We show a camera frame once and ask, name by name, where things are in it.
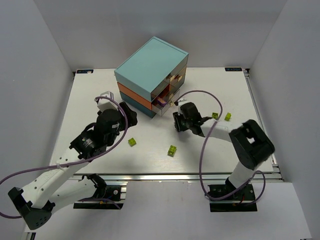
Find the small lime lego right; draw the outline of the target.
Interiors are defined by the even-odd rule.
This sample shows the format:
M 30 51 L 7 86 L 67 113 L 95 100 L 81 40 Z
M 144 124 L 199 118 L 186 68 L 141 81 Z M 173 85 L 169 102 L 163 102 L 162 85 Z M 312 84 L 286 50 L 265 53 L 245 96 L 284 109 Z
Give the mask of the small lime lego right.
M 231 120 L 231 116 L 232 116 L 232 114 L 228 112 L 228 113 L 225 115 L 224 120 L 227 121 L 227 122 L 229 122 L 229 121 Z

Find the clear bottom drawer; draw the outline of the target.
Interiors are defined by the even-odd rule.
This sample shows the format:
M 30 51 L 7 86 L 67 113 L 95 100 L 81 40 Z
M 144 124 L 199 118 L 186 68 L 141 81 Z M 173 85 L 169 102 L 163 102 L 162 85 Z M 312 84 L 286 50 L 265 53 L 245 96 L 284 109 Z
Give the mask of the clear bottom drawer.
M 151 110 L 157 115 L 163 116 L 165 112 L 174 105 L 180 96 L 180 89 L 173 89 L 158 95 L 151 103 Z

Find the purple curved patterned lego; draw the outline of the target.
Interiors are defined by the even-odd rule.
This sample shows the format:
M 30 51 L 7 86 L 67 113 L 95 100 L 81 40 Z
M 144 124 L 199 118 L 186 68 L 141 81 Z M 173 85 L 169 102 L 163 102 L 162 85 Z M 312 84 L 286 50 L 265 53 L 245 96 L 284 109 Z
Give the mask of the purple curved patterned lego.
M 158 98 L 156 99 L 156 102 L 157 102 L 160 106 L 162 106 L 162 107 L 164 107 L 164 106 L 167 104 L 167 101 L 164 100 L 164 99 L 161 98 L 161 97 L 158 97 Z

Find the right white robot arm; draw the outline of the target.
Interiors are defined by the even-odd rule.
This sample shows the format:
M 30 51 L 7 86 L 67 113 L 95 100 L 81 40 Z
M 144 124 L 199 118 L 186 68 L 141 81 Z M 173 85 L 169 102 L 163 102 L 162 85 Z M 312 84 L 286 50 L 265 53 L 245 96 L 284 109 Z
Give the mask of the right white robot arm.
M 259 124 L 249 119 L 242 124 L 202 117 L 196 105 L 185 99 L 175 102 L 178 111 L 173 113 L 177 132 L 190 130 L 203 138 L 216 138 L 233 145 L 238 163 L 225 181 L 229 191 L 238 189 L 274 152 L 275 147 Z

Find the lime patterned lego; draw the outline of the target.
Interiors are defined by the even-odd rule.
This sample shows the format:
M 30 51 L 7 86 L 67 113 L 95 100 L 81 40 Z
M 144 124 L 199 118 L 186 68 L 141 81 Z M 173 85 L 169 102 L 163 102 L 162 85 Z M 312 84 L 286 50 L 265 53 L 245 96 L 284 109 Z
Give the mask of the lime patterned lego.
M 176 151 L 177 151 L 177 147 L 174 146 L 174 145 L 171 145 L 171 146 L 169 147 L 168 151 L 167 151 L 167 155 L 168 155 L 169 157 L 174 157 Z

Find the teal orange drawer cabinet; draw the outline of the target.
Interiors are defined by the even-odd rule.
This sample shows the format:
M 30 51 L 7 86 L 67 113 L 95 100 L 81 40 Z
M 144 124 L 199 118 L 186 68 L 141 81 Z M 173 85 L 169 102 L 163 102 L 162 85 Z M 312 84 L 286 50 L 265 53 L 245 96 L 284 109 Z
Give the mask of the teal orange drawer cabinet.
M 114 70 L 121 98 L 153 118 L 153 100 L 185 82 L 189 53 L 152 37 Z

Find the lime 2x3 lego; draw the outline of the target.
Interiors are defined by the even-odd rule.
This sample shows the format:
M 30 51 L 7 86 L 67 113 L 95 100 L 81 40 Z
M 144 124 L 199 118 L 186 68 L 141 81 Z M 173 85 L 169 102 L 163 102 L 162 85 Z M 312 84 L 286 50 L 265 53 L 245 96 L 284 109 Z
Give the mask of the lime 2x3 lego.
M 216 113 L 216 112 L 213 112 L 213 113 L 212 113 L 212 118 L 213 118 L 213 119 L 217 120 L 218 117 L 219 117 L 219 114 L 218 114 L 218 113 Z

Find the lime 2x2 lego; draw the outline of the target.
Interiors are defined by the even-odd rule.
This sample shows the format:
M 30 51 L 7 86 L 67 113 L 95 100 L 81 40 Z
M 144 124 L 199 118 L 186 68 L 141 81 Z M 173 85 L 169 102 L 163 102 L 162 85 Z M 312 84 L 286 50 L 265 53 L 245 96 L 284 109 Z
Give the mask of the lime 2x2 lego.
M 134 145 L 137 144 L 137 142 L 136 142 L 136 140 L 132 137 L 132 138 L 130 138 L 130 139 L 128 140 L 128 144 L 129 144 L 131 147 L 133 147 Z

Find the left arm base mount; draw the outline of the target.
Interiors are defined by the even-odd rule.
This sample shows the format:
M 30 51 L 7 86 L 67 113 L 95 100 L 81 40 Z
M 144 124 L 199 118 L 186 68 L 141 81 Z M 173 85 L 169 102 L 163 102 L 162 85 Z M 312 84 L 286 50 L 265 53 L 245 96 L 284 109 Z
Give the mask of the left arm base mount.
M 81 210 L 121 210 L 123 207 L 121 185 L 107 184 L 99 175 L 83 175 L 81 180 L 93 182 L 95 192 L 88 197 L 90 201 L 77 201 L 73 204 L 74 209 Z

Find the right blue label sticker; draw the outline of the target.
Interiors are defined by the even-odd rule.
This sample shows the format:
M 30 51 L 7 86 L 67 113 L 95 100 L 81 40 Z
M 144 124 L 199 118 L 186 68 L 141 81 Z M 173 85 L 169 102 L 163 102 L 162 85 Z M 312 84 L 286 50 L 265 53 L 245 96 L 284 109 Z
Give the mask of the right blue label sticker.
M 243 69 L 241 67 L 225 67 L 226 72 L 242 72 Z

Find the left blue label sticker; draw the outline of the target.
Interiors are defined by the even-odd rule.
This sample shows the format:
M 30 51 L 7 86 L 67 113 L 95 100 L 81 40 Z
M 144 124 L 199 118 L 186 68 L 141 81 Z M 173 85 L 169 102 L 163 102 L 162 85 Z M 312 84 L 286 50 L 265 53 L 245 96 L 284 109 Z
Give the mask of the left blue label sticker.
M 93 72 L 93 69 L 78 69 L 76 74 L 92 74 Z

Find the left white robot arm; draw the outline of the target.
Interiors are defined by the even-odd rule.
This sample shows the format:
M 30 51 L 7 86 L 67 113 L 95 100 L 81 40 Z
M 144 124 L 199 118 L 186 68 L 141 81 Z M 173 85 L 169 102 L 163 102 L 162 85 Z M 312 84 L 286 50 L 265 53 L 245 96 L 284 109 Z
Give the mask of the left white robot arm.
M 50 170 L 22 188 L 13 187 L 8 196 L 28 228 L 40 228 L 53 213 L 77 201 L 108 201 L 107 184 L 96 173 L 82 176 L 73 186 L 62 185 L 107 149 L 113 149 L 120 132 L 137 123 L 137 113 L 125 102 L 100 107 L 96 121 L 84 128 Z

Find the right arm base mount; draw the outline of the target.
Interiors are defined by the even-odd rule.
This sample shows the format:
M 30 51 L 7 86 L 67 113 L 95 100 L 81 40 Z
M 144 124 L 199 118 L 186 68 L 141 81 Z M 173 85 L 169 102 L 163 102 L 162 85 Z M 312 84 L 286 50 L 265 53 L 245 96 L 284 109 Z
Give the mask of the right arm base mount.
M 208 185 L 204 196 L 209 200 L 211 213 L 245 213 L 257 212 L 256 194 L 251 184 L 252 178 L 245 185 L 231 194 L 236 188 L 227 179 L 224 184 Z

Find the blue label sticker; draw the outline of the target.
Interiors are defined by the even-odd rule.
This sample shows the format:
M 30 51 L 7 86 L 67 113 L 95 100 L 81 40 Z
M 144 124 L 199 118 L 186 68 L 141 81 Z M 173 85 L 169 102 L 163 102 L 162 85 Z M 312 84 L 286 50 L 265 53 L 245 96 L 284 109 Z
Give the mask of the blue label sticker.
M 242 72 L 243 69 L 241 67 L 225 67 L 226 72 Z
M 93 72 L 93 69 L 78 69 L 76 74 L 92 74 Z

